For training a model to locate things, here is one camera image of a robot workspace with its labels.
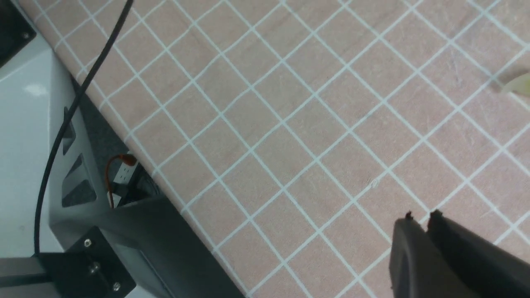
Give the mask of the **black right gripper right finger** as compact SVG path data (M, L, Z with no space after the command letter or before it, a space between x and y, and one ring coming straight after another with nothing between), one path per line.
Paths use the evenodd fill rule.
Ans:
M430 240L462 283L481 298L528 298L529 263L443 215L430 214Z

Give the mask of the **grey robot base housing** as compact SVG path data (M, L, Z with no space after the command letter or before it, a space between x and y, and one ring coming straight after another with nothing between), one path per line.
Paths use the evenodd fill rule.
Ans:
M125 298L242 298L167 198L110 208L81 112L133 5L78 90L13 0L1 2L1 258L65 252L90 228L136 282Z

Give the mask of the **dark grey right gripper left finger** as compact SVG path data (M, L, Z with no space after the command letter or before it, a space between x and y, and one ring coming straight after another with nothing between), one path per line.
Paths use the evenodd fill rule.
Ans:
M411 211L394 223L389 275L395 298L480 298Z

